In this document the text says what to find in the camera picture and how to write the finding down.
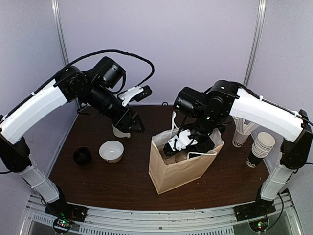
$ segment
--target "wooden table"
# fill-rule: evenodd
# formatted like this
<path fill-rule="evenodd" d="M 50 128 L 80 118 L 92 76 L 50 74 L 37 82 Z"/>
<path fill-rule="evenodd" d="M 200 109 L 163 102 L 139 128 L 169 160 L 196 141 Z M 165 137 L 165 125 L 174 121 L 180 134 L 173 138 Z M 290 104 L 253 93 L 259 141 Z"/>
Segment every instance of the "wooden table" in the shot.
<path fill-rule="evenodd" d="M 134 133 L 130 139 L 116 138 L 106 117 L 78 117 L 50 176 L 69 202 L 115 209 L 180 210 L 255 199 L 268 171 L 263 162 L 255 169 L 247 166 L 253 139 L 249 137 L 242 148 L 235 148 L 231 143 L 234 125 L 227 127 L 224 147 L 200 179 L 158 195 L 148 175 L 151 137 L 171 128 L 172 107 L 135 106 L 134 109 L 146 131 Z M 86 112 L 96 114 L 91 107 Z M 178 115 L 178 125 L 181 120 L 182 115 Z M 99 156 L 99 147 L 109 140 L 118 140 L 125 147 L 124 157 L 117 164 L 107 164 Z M 78 166 L 72 158 L 73 152 L 82 146 L 92 154 L 92 162 L 87 166 Z"/>

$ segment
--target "black cable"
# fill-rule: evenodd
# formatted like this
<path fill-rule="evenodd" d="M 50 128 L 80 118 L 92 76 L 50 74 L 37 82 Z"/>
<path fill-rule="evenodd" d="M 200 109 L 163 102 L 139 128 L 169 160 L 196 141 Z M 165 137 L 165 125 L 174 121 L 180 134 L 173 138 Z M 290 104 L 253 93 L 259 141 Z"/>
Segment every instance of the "black cable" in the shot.
<path fill-rule="evenodd" d="M 279 214 L 278 218 L 276 219 L 276 221 L 273 223 L 273 225 L 270 226 L 268 229 L 266 229 L 266 231 L 268 231 L 268 230 L 270 230 L 271 228 L 274 227 L 274 225 L 279 221 L 280 217 L 282 216 L 282 214 L 284 212 L 284 201 L 283 201 L 283 199 L 282 199 L 280 194 L 278 194 L 278 196 L 279 196 L 280 200 L 282 201 L 282 210 L 280 211 L 280 214 Z"/>
<path fill-rule="evenodd" d="M 65 219 L 65 218 L 60 218 L 54 211 L 53 209 L 50 208 L 48 202 L 45 201 L 45 199 L 39 194 L 39 196 L 41 197 L 41 204 L 43 204 L 44 206 L 46 206 L 48 208 L 48 210 L 55 216 L 57 217 L 58 219 L 60 220 L 64 220 L 66 223 L 69 223 L 69 224 L 75 224 L 73 221 L 69 221 L 68 219 Z"/>
<path fill-rule="evenodd" d="M 203 93 L 208 93 L 210 90 L 212 89 L 212 87 L 210 87 L 210 88 L 208 88 L 208 89 L 206 89 L 206 91 L 205 92 L 203 92 Z"/>
<path fill-rule="evenodd" d="M 77 113 L 78 113 L 78 114 L 81 114 L 81 115 L 89 116 L 89 117 L 92 117 L 92 118 L 97 118 L 97 119 L 104 118 L 104 116 L 101 116 L 101 115 L 93 115 L 93 114 L 86 113 L 86 112 L 77 112 Z"/>
<path fill-rule="evenodd" d="M 268 103 L 268 104 L 271 104 L 271 105 L 273 105 L 273 106 L 275 106 L 275 107 L 277 107 L 277 108 L 280 108 L 280 109 L 282 109 L 282 110 L 284 110 L 284 111 L 286 111 L 286 112 L 288 112 L 288 113 L 290 113 L 290 114 L 292 114 L 292 115 L 296 115 L 298 118 L 302 119 L 303 121 L 306 121 L 308 124 L 310 124 L 311 126 L 313 126 L 313 123 L 312 123 L 311 121 L 307 120 L 306 118 L 302 117 L 301 115 L 295 114 L 293 111 L 291 111 L 291 110 L 289 110 L 289 109 L 287 109 L 287 108 L 285 108 L 285 107 L 283 107 L 283 106 L 280 106 L 280 105 L 278 105 L 278 104 L 275 104 L 275 103 L 273 103 L 273 102 L 271 102 L 271 101 L 269 101 L 269 100 L 266 100 L 266 99 L 262 99 L 262 100 L 263 100 L 264 102 L 266 102 L 266 103 Z"/>
<path fill-rule="evenodd" d="M 6 175 L 6 174 L 9 174 L 9 173 L 11 173 L 11 171 L 0 172 L 0 175 Z"/>
<path fill-rule="evenodd" d="M 177 143 L 177 139 L 174 140 L 174 149 L 175 149 L 176 151 L 178 151 L 177 148 L 176 148 L 176 143 Z"/>
<path fill-rule="evenodd" d="M 96 51 L 93 53 L 89 53 L 86 55 L 83 55 L 79 58 L 77 58 L 76 60 L 73 60 L 72 62 L 70 62 L 69 64 L 67 64 L 66 66 L 64 66 L 62 69 L 60 69 L 59 71 L 57 71 L 51 78 L 49 78 L 47 81 L 45 81 L 36 91 L 33 92 L 33 94 L 38 93 L 42 88 L 44 88 L 49 82 L 51 82 L 55 77 L 57 77 L 58 75 L 60 75 L 64 70 L 68 69 L 70 66 L 72 66 L 73 64 L 77 63 L 78 61 L 81 61 L 83 59 L 86 59 L 88 57 L 94 56 L 94 55 L 98 55 L 98 54 L 102 54 L 102 53 L 109 53 L 109 52 L 114 52 L 114 53 L 119 53 L 122 55 L 127 55 L 127 56 L 131 56 L 134 58 L 137 58 L 139 60 L 142 60 L 146 63 L 148 63 L 151 66 L 151 73 L 145 78 L 143 79 L 137 86 L 140 86 L 142 83 L 146 82 L 150 77 L 152 77 L 152 75 L 155 72 L 155 67 L 152 64 L 152 62 L 150 60 L 147 60 L 139 55 L 133 54 L 133 53 L 129 53 L 129 52 L 125 52 L 125 51 L 121 51 L 121 50 L 116 50 L 116 49 L 108 49 L 108 50 L 100 50 L 100 51 Z M 15 106 L 7 115 L 6 118 L 9 117 L 12 113 L 14 113 L 19 107 L 21 107 L 25 102 L 27 102 L 31 97 L 33 97 L 33 95 L 29 95 L 27 98 L 25 98 L 21 103 L 19 103 L 17 106 Z"/>
<path fill-rule="evenodd" d="M 116 92 L 111 92 L 111 93 L 112 93 L 112 94 L 118 94 L 118 93 L 120 93 L 120 92 L 124 89 L 125 84 L 126 84 L 126 73 L 123 72 L 122 85 L 121 85 L 120 89 L 118 89 L 118 91 L 116 91 Z"/>
<path fill-rule="evenodd" d="M 246 92 L 248 92 L 250 95 L 254 96 L 254 97 L 257 98 L 257 99 L 260 99 L 260 97 L 259 97 L 256 93 L 254 93 L 252 90 L 248 89 L 247 87 L 245 87 L 245 86 L 242 85 L 241 83 L 232 82 L 232 84 L 235 84 L 235 85 L 237 85 L 237 86 L 240 87 L 240 88 L 243 88 L 243 89 L 244 89 Z M 269 101 L 269 100 L 266 100 L 266 99 L 262 99 L 262 101 L 264 101 L 265 103 L 271 104 L 271 105 L 273 105 L 273 106 L 275 106 L 275 107 L 277 107 L 277 108 L 280 108 L 280 109 L 282 109 L 282 110 L 284 110 L 284 111 L 286 111 L 286 112 L 288 112 L 288 113 L 290 113 L 290 114 L 292 114 L 292 115 L 296 115 L 298 118 L 302 119 L 303 121 L 306 121 L 308 124 L 310 124 L 311 126 L 313 126 L 313 123 L 312 123 L 311 121 L 305 119 L 304 117 L 302 117 L 302 116 L 299 115 L 299 114 L 295 114 L 293 111 L 291 111 L 291 110 L 289 110 L 289 109 L 287 109 L 287 108 L 285 108 L 285 107 L 283 107 L 283 106 L 280 106 L 280 105 L 278 105 L 278 104 L 275 104 L 275 103 L 273 103 L 273 102 L 271 102 L 271 101 Z"/>
<path fill-rule="evenodd" d="M 195 138 L 192 139 L 192 141 L 186 146 L 186 148 L 190 147 L 192 143 L 194 142 Z"/>
<path fill-rule="evenodd" d="M 177 132 L 177 137 L 179 137 L 179 134 L 181 133 L 182 127 L 185 124 L 186 120 L 187 120 L 187 115 L 184 117 L 184 119 L 181 122 L 181 125 L 180 125 L 180 127 L 178 129 L 178 132 Z"/>

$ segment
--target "brown paper bag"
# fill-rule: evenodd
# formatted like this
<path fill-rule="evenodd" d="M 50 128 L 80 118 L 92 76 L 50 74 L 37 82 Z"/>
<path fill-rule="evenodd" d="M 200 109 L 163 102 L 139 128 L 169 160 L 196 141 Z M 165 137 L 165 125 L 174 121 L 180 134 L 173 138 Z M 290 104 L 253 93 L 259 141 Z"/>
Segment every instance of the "brown paper bag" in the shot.
<path fill-rule="evenodd" d="M 177 128 L 167 130 L 152 137 L 149 175 L 158 194 L 170 191 L 200 178 L 212 164 L 224 145 L 220 132 L 218 129 L 215 129 L 210 136 L 215 147 L 207 153 L 208 155 L 200 155 L 189 159 L 188 153 L 182 151 L 178 158 L 184 158 L 184 160 L 165 163 L 160 151 L 162 151 L 167 141 L 176 135 L 177 131 Z"/>

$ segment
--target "lavender backdrop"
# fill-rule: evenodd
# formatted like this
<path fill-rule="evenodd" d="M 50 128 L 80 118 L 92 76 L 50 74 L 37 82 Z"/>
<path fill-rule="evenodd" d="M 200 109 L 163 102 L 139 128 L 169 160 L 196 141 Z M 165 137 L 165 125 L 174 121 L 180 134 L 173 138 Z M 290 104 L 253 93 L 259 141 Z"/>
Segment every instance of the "lavender backdrop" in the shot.
<path fill-rule="evenodd" d="M 0 0 L 0 114 L 8 113 L 62 64 L 50 0 Z M 56 110 L 26 135 L 45 173 L 75 116 L 75 104 Z M 6 171 L 0 161 L 0 171 Z M 0 176 L 1 234 L 17 234 L 30 189 L 16 174 Z"/>
<path fill-rule="evenodd" d="M 268 1 L 265 25 L 250 88 L 264 98 L 291 110 L 304 109 L 313 119 L 313 2 Z M 276 149 L 270 157 L 276 164 L 282 138 L 274 135 Z M 308 159 L 313 162 L 313 152 Z M 299 213 L 304 234 L 313 234 L 313 168 L 305 166 L 293 175 L 289 189 Z"/>
<path fill-rule="evenodd" d="M 70 60 L 116 48 L 151 60 L 153 95 L 141 104 L 173 103 L 184 86 L 206 90 L 220 79 L 243 82 L 258 0 L 63 0 Z M 150 72 L 134 58 L 110 54 L 127 71 L 126 87 Z M 100 57 L 80 65 L 88 69 Z"/>

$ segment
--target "black cup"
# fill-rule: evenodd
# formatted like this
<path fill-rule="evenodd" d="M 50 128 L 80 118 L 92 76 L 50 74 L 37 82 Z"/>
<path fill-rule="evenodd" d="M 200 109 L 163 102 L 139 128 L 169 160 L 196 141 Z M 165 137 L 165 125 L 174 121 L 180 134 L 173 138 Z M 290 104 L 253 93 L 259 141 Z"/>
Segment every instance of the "black cup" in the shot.
<path fill-rule="evenodd" d="M 78 165 L 87 165 L 91 162 L 90 151 L 86 147 L 80 147 L 74 152 L 73 159 Z"/>
<path fill-rule="evenodd" d="M 246 163 L 249 167 L 251 168 L 256 168 L 256 166 L 263 160 L 263 158 L 258 158 L 256 157 L 253 152 L 251 151 L 247 160 L 246 160 Z"/>

